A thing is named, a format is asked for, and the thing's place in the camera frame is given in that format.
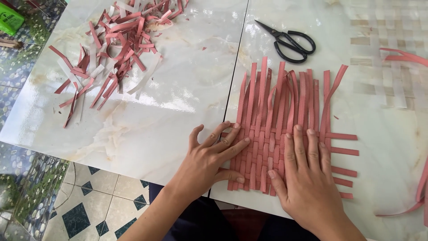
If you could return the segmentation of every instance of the fingernail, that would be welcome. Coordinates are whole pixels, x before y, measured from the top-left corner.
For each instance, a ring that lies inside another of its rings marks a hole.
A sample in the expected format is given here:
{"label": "fingernail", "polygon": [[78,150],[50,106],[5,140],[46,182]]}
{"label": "fingernail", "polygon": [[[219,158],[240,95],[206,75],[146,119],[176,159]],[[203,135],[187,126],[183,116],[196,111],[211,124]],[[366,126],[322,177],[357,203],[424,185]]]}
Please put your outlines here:
{"label": "fingernail", "polygon": [[270,171],[268,171],[267,173],[269,174],[269,177],[270,177],[271,179],[274,179],[274,178],[275,178],[275,172],[274,172],[274,171],[270,170]]}

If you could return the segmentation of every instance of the hand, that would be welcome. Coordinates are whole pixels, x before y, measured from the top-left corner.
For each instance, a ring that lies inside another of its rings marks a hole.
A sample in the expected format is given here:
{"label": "hand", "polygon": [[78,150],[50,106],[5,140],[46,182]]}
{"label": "hand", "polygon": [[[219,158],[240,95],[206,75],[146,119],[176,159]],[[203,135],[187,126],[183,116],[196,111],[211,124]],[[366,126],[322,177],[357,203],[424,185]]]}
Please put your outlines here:
{"label": "hand", "polygon": [[237,171],[218,171],[225,161],[236,156],[250,143],[250,139],[245,138],[236,145],[230,146],[241,129],[241,125],[236,123],[226,138],[213,145],[229,126],[230,121],[221,123],[202,144],[198,143],[198,134],[204,129],[204,126],[200,125],[193,129],[189,136],[187,156],[165,187],[178,198],[183,198],[190,203],[207,192],[218,181],[233,180],[244,183],[245,177]]}
{"label": "hand", "polygon": [[365,240],[343,210],[325,144],[318,144],[314,130],[309,129],[306,133],[309,141],[307,154],[302,126],[294,127],[294,142],[291,135],[286,134],[285,183],[274,170],[268,172],[282,208],[321,240]]}

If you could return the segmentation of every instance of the finger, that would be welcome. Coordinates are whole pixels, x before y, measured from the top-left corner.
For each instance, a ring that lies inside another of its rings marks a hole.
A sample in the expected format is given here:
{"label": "finger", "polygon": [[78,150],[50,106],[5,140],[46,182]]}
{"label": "finger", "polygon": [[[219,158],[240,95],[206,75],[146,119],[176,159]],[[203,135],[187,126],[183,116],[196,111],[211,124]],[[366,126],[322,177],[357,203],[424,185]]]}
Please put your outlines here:
{"label": "finger", "polygon": [[236,145],[229,147],[227,150],[219,153],[218,160],[220,164],[223,164],[223,162],[230,160],[232,157],[238,155],[242,149],[244,149],[248,144],[250,143],[250,139],[247,137],[243,140],[240,140]]}
{"label": "finger", "polygon": [[198,134],[204,129],[204,125],[200,124],[199,126],[195,127],[189,136],[189,149],[195,148],[199,146],[198,142]]}
{"label": "finger", "polygon": [[320,155],[321,155],[321,171],[326,176],[332,176],[330,153],[323,142],[320,142],[319,149],[320,149]]}
{"label": "finger", "polygon": [[245,177],[241,173],[234,170],[222,170],[214,176],[214,183],[222,180],[237,181],[243,184],[245,182]]}
{"label": "finger", "polygon": [[220,136],[220,134],[228,128],[230,125],[230,121],[225,121],[218,125],[215,130],[210,134],[210,136],[204,141],[204,143],[201,144],[203,148],[212,146]]}
{"label": "finger", "polygon": [[294,126],[294,152],[296,153],[297,169],[307,169],[305,147],[303,146],[302,126]]}
{"label": "finger", "polygon": [[219,152],[226,150],[232,144],[233,140],[235,140],[240,129],[241,129],[241,125],[239,123],[235,123],[235,125],[233,125],[233,128],[229,132],[229,134],[227,134],[227,136],[225,138],[223,138],[219,143],[210,147],[210,149],[215,151],[215,153],[219,153]]}
{"label": "finger", "polygon": [[294,143],[290,133],[285,135],[285,149],[284,149],[284,166],[285,176],[290,177],[292,173],[297,172],[296,155],[294,154]]}
{"label": "finger", "polygon": [[269,174],[273,188],[275,188],[275,191],[278,194],[281,205],[284,208],[284,204],[288,201],[287,187],[276,171],[269,170],[267,173]]}
{"label": "finger", "polygon": [[320,171],[320,159],[318,152],[318,138],[313,129],[308,129],[306,131],[308,135],[309,145],[308,145],[308,165],[309,169],[314,171]]}

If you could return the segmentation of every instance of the left hand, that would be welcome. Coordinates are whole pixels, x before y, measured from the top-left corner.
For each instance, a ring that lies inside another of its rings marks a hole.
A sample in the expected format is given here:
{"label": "left hand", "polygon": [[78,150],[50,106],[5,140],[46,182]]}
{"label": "left hand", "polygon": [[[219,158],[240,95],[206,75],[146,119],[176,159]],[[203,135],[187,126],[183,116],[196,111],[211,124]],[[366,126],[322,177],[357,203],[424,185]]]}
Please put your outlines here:
{"label": "left hand", "polygon": [[193,129],[189,136],[187,156],[165,186],[173,195],[190,203],[207,192],[218,181],[245,182],[245,177],[237,171],[218,170],[225,161],[236,156],[250,143],[250,139],[247,137],[236,145],[230,146],[241,129],[241,125],[236,123],[226,138],[213,145],[229,126],[230,121],[221,123],[202,144],[198,142],[198,134],[204,129],[204,126],[200,125]]}

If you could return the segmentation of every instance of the scissor handle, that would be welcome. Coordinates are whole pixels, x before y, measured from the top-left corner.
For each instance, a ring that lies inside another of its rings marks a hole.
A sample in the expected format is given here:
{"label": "scissor handle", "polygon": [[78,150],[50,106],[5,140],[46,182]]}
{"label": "scissor handle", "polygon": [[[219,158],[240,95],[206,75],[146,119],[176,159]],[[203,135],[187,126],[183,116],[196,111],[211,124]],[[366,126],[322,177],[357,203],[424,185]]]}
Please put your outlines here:
{"label": "scissor handle", "polygon": [[[281,32],[280,33],[281,36],[284,36],[286,39],[288,39],[290,42],[292,42],[297,48],[299,48],[301,51],[305,52],[306,54],[313,54],[315,52],[316,49],[316,45],[314,40],[309,37],[308,35],[301,33],[301,32],[297,32],[297,31],[292,31],[289,30],[287,33]],[[312,46],[312,50],[308,51],[306,49],[304,49],[302,46],[300,46],[290,35],[298,35],[301,36],[303,38],[305,38],[306,40],[309,41],[310,45]]]}
{"label": "scissor handle", "polygon": [[[291,59],[291,58],[285,56],[281,52],[281,50],[279,49],[278,43],[280,43],[281,45],[284,45],[285,47],[287,47],[287,48],[289,48],[289,49],[291,49],[291,50],[293,50],[293,51],[295,51],[295,52],[297,52],[299,54],[301,54],[303,56],[303,59],[301,59],[301,60],[294,60],[294,59]],[[289,44],[287,42],[284,42],[284,41],[282,41],[280,39],[276,39],[276,41],[273,43],[273,45],[275,45],[275,49],[278,52],[278,54],[281,56],[281,58],[283,58],[285,61],[288,61],[290,63],[303,63],[308,58],[308,55],[305,52],[303,52],[302,50],[300,50],[300,49],[294,47],[293,45],[291,45],[291,44]]]}

